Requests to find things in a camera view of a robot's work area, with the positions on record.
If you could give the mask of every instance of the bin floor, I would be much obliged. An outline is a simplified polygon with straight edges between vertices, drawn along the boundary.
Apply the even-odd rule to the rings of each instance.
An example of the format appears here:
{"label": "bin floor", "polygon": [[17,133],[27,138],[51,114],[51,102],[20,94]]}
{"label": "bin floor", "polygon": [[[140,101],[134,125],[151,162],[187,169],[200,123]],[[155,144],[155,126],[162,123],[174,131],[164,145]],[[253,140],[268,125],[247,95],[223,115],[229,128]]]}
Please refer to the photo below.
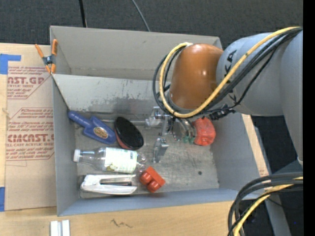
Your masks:
{"label": "bin floor", "polygon": [[[75,125],[76,146],[79,149],[93,149],[97,147],[106,147],[96,140],[88,138],[82,134],[83,128]],[[144,138],[144,145],[137,150],[145,154],[147,158],[146,165],[151,165],[160,176],[166,181],[165,185],[157,192],[171,192],[194,189],[219,188],[217,170],[211,152],[211,146],[198,146],[176,141],[171,133],[166,136],[166,143],[169,144],[165,155],[159,163],[153,163],[153,148],[155,141],[160,132],[160,128],[145,128],[137,126]],[[86,174],[111,174],[108,172],[96,171],[90,165],[77,163],[78,186],[82,182],[82,176]],[[138,188],[134,194],[149,193],[145,186],[138,182],[138,176],[135,183]],[[79,190],[81,198],[93,198],[106,196],[103,194],[95,194],[83,192]]]}

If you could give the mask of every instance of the bottle label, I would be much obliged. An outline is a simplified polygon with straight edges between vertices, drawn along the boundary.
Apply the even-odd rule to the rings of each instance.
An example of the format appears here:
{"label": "bottle label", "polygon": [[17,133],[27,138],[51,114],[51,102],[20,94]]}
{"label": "bottle label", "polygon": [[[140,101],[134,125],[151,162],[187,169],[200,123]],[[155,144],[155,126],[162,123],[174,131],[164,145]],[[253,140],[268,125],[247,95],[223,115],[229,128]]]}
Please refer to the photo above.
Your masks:
{"label": "bottle label", "polygon": [[128,149],[106,148],[105,171],[132,174],[136,166],[137,152]]}

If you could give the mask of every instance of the black stand pole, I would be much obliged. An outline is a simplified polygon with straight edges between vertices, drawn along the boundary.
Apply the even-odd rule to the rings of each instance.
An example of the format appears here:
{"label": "black stand pole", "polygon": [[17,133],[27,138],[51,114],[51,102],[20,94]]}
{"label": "black stand pole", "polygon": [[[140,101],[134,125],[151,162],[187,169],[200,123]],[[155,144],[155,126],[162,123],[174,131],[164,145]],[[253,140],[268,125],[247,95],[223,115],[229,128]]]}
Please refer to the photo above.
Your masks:
{"label": "black stand pole", "polygon": [[83,27],[86,28],[87,22],[86,22],[85,14],[84,14],[83,0],[79,0],[79,4],[80,4],[80,11],[81,11],[81,18],[82,18]]}

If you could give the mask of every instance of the white box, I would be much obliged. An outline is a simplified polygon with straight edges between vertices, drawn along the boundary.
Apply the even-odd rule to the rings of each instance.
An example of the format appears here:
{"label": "white box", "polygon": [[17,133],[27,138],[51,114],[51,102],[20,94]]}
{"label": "white box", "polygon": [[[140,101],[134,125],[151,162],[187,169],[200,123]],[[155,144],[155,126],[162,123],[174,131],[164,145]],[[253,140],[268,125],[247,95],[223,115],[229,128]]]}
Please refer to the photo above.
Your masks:
{"label": "white box", "polygon": [[[167,138],[170,147],[161,162],[149,161],[166,180],[158,192],[145,192],[140,186],[129,197],[83,198],[78,177],[95,172],[74,163],[73,151],[104,145],[83,136],[83,128],[67,117],[67,111],[100,119],[144,120],[156,106],[152,77],[162,58],[179,43],[220,48],[221,43],[218,37],[186,34],[55,26],[50,30],[51,42],[59,43],[53,75],[58,216],[231,201],[247,182],[268,174],[251,118],[234,113],[213,122],[217,136],[211,147]],[[150,158],[159,129],[141,132],[141,150]]]}

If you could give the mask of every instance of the yellow cable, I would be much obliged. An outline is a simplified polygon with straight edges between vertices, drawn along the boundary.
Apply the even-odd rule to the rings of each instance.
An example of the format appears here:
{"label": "yellow cable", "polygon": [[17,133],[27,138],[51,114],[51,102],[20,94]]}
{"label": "yellow cable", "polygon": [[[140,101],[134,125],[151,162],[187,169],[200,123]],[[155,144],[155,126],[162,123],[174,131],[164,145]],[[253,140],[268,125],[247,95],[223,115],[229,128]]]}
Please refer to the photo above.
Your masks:
{"label": "yellow cable", "polygon": [[[303,177],[297,177],[295,178],[296,180],[303,180]],[[292,186],[293,184],[283,184],[283,185],[278,185],[278,186],[274,186],[271,189],[265,191],[265,193],[263,195],[265,195],[266,193],[270,193],[269,195],[263,196],[259,199],[257,199],[250,207],[250,209],[244,214],[244,216],[242,217],[242,219],[237,223],[236,227],[233,229],[233,233],[235,236],[237,236],[239,234],[239,231],[242,227],[242,225],[244,224],[245,220],[248,218],[248,216],[257,208],[257,206],[259,206],[265,199],[267,199],[272,192],[275,191],[279,191],[285,188],[288,188],[290,186]]]}
{"label": "yellow cable", "polygon": [[174,116],[179,117],[179,118],[189,118],[192,117],[196,114],[198,114],[200,111],[202,111],[220,92],[220,90],[224,87],[224,85],[228,82],[228,80],[232,77],[232,75],[236,72],[236,70],[239,68],[239,66],[244,62],[244,60],[250,55],[252,54],[257,48],[259,48],[261,45],[263,45],[265,42],[267,42],[269,39],[278,36],[286,31],[289,31],[291,29],[294,28],[299,28],[299,27],[287,27],[285,29],[281,29],[278,30],[270,35],[268,35],[267,37],[265,37],[264,39],[260,40],[258,43],[256,43],[252,48],[250,48],[237,62],[236,64],[231,68],[231,70],[229,71],[229,73],[225,76],[225,78],[221,81],[221,83],[217,86],[217,88],[212,92],[212,94],[209,96],[208,99],[206,99],[206,101],[204,103],[202,103],[197,109],[187,113],[187,114],[181,114],[176,112],[174,109],[172,109],[172,107],[167,103],[165,96],[164,96],[164,89],[163,89],[163,77],[164,77],[164,71],[165,71],[165,67],[168,63],[168,60],[170,59],[170,57],[173,55],[174,52],[176,52],[178,49],[180,49],[183,46],[187,46],[191,43],[182,43],[179,44],[178,46],[176,46],[166,57],[162,68],[161,68],[161,73],[160,73],[160,77],[159,77],[159,92],[160,92],[160,96],[162,99],[162,102],[164,104],[164,106],[166,107],[166,109]]}

